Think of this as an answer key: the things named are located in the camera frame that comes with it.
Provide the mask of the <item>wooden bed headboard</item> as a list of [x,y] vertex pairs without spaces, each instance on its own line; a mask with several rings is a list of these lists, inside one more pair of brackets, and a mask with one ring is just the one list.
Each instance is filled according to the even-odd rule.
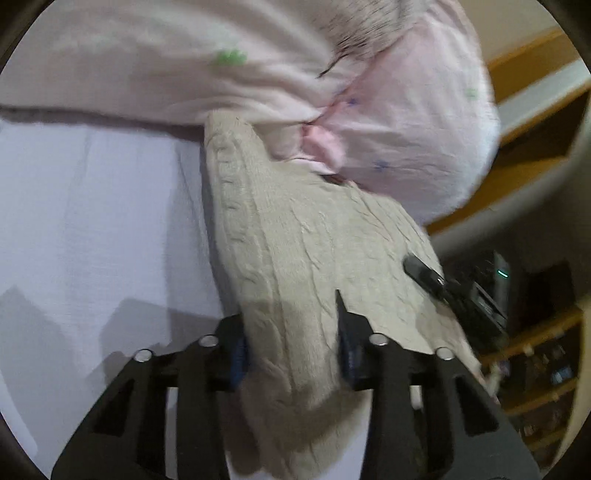
[[568,161],[590,97],[590,73],[559,28],[488,62],[502,134],[488,176],[468,203],[427,227],[447,233],[490,213]]

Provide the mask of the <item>pink floral pillow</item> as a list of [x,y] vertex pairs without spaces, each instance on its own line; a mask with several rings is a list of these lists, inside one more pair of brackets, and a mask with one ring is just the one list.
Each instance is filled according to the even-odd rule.
[[274,159],[391,196],[422,225],[470,199],[500,139],[456,1],[55,1],[1,102],[176,125],[230,110]]

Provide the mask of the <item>wooden shelf unit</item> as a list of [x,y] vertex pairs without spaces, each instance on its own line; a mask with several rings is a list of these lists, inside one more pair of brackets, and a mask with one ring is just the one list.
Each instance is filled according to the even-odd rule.
[[558,456],[578,387],[583,310],[573,306],[481,358],[509,421],[541,467]]

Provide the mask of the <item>lavender bed sheet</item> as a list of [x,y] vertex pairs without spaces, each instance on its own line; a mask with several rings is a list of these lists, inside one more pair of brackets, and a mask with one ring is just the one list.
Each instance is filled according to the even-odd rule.
[[43,473],[137,350],[235,314],[200,128],[1,119],[1,413]]

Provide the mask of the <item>beige cable-knit sweater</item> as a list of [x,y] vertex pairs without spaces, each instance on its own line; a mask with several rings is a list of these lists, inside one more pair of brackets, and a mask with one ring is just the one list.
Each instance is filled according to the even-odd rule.
[[204,144],[216,250],[252,359],[239,398],[267,473],[318,478],[360,433],[370,397],[342,381],[339,303],[406,349],[448,347],[480,373],[451,310],[404,271],[411,254],[440,261],[397,201],[274,161],[228,111],[207,116]]

